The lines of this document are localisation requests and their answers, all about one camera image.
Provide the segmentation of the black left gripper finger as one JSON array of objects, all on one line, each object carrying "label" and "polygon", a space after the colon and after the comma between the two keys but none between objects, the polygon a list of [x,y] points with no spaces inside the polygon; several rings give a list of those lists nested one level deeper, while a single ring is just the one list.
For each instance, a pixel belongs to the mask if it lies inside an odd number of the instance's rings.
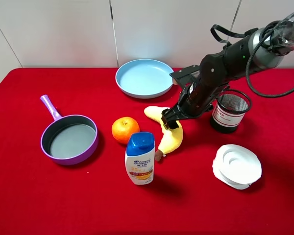
[{"label": "black left gripper finger", "polygon": [[177,125],[177,121],[180,120],[179,118],[179,109],[177,107],[172,107],[172,108],[165,108],[161,112],[161,120],[164,125]]}]

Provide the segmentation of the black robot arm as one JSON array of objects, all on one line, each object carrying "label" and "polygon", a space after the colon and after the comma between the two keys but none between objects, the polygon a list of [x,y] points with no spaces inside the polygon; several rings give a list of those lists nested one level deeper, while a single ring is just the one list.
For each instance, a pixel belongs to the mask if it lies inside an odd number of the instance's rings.
[{"label": "black robot arm", "polygon": [[229,82],[243,77],[249,88],[261,97],[278,98],[294,92],[292,88],[281,94],[263,94],[253,88],[249,79],[251,74],[277,67],[284,56],[294,51],[294,12],[244,34],[217,24],[210,31],[218,42],[225,44],[223,50],[207,54],[199,65],[170,74],[182,92],[178,102],[161,113],[161,123],[166,129],[176,129],[178,121],[195,119],[212,110],[212,102],[228,90]]}]

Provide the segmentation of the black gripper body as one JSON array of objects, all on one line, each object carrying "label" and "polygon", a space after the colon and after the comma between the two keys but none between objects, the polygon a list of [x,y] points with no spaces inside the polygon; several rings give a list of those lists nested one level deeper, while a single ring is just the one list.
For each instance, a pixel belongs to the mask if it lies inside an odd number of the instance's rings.
[{"label": "black gripper body", "polygon": [[212,64],[188,66],[170,76],[182,88],[178,102],[169,109],[170,120],[199,117],[228,84],[224,66],[217,69]]}]

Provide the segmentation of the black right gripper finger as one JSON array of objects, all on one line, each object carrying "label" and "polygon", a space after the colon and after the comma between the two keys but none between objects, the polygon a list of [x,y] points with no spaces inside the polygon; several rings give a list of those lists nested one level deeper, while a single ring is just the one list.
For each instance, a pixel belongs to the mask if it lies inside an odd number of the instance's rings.
[{"label": "black right gripper finger", "polygon": [[167,129],[176,129],[178,128],[178,122],[179,118],[178,117],[168,117],[166,118],[166,128]]}]

